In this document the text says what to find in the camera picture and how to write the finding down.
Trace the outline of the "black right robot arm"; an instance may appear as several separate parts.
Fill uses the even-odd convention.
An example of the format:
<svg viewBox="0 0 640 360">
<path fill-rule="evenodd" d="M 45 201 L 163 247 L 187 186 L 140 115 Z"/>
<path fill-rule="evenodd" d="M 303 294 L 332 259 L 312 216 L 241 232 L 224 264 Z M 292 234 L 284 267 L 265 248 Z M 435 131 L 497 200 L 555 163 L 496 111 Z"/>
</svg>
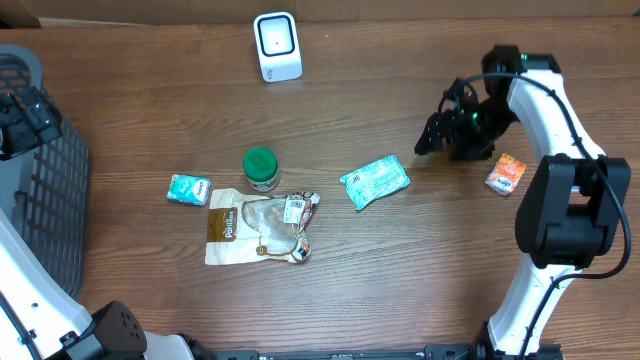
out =
<svg viewBox="0 0 640 360">
<path fill-rule="evenodd" d="M 543 345 L 542 331 L 575 279 L 618 274 L 631 253 L 624 199 L 631 169 L 605 154 L 581 125 L 565 93 L 562 71 L 550 54 L 525 54 L 497 45 L 481 60 L 487 99 L 474 77 L 457 78 L 427 120 L 414 147 L 418 155 L 450 145 L 453 161 L 488 159 L 497 139 L 520 123 L 538 161 L 515 217 L 522 253 L 498 311 L 470 345 L 428 345 L 428 359 L 560 359 Z"/>
</svg>

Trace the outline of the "green lid jar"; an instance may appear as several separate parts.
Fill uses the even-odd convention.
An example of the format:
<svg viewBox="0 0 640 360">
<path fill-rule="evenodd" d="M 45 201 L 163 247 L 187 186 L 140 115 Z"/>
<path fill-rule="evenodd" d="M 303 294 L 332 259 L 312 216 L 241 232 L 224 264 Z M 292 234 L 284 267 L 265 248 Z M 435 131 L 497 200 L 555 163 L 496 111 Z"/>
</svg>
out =
<svg viewBox="0 0 640 360">
<path fill-rule="evenodd" d="M 278 160 L 269 148 L 249 150 L 243 158 L 243 170 L 250 186 L 258 192 L 270 192 L 279 184 Z"/>
</svg>

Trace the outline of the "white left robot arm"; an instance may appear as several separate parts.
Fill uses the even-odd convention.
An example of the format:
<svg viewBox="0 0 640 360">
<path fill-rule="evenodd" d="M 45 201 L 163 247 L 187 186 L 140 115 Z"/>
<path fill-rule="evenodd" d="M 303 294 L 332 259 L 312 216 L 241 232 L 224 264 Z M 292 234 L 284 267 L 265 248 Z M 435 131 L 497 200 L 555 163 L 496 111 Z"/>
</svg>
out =
<svg viewBox="0 0 640 360">
<path fill-rule="evenodd" d="M 1 95 L 1 356 L 4 359 L 196 359 L 182 334 L 142 329 L 112 301 L 94 313 L 82 282 L 90 158 L 37 86 Z"/>
</svg>

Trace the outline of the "teal tissue pack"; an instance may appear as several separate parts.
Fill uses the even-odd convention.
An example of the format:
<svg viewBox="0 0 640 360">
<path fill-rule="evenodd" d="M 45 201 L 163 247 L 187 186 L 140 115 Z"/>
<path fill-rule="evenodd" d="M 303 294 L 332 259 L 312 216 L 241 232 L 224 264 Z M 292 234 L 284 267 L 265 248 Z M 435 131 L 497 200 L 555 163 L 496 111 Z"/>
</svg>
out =
<svg viewBox="0 0 640 360">
<path fill-rule="evenodd" d="M 166 197 L 174 202 L 204 206 L 209 198 L 211 181 L 203 177 L 173 174 Z"/>
</svg>

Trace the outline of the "orange tissue pack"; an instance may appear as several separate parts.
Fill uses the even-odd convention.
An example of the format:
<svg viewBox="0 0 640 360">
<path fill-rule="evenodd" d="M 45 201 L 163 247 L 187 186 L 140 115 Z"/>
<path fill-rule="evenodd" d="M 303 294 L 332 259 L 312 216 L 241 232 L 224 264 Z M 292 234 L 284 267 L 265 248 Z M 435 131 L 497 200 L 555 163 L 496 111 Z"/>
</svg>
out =
<svg viewBox="0 0 640 360">
<path fill-rule="evenodd" d="M 485 184 L 501 195 L 509 195 L 515 190 L 525 171 L 526 165 L 523 162 L 503 153 L 487 176 Z"/>
</svg>

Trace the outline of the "beige snack pouch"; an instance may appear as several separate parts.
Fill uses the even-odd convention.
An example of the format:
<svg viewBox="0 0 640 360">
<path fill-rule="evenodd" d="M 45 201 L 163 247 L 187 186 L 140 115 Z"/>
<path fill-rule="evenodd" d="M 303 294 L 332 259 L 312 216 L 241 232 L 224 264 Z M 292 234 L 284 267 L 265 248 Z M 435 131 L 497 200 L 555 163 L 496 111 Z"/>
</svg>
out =
<svg viewBox="0 0 640 360">
<path fill-rule="evenodd" d="M 212 192 L 205 263 L 234 265 L 278 260 L 303 263 L 311 253 L 306 235 L 320 195 L 247 195 L 234 188 Z"/>
</svg>

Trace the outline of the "teal wet wipes pack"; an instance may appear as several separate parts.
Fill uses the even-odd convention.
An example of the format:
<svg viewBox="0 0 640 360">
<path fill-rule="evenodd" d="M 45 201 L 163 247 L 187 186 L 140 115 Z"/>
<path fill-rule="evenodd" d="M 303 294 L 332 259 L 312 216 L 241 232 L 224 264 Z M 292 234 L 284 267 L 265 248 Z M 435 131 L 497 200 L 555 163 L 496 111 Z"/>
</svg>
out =
<svg viewBox="0 0 640 360">
<path fill-rule="evenodd" d="M 339 181 L 345 185 L 346 194 L 357 211 L 411 183 L 395 155 L 386 156 L 345 174 Z"/>
</svg>

